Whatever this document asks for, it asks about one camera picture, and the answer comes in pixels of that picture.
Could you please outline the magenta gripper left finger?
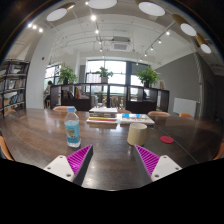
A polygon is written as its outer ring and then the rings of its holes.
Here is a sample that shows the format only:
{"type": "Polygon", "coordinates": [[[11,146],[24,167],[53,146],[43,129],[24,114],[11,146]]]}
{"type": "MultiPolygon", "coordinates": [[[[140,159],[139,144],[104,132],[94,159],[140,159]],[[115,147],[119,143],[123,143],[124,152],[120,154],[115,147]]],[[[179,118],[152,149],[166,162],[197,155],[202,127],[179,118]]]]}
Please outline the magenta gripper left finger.
{"type": "Polygon", "coordinates": [[[59,155],[44,170],[81,186],[93,156],[93,146],[88,145],[69,156],[59,155]]]}

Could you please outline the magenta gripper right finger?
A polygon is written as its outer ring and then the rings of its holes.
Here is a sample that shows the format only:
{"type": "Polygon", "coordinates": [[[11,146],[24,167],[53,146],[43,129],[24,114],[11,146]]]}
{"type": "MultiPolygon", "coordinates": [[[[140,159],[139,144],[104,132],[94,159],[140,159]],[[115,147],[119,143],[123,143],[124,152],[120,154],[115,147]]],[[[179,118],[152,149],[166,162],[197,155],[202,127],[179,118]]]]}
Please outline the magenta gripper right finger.
{"type": "Polygon", "coordinates": [[[158,156],[141,146],[134,146],[134,157],[144,185],[181,170],[168,155],[158,156]]]}

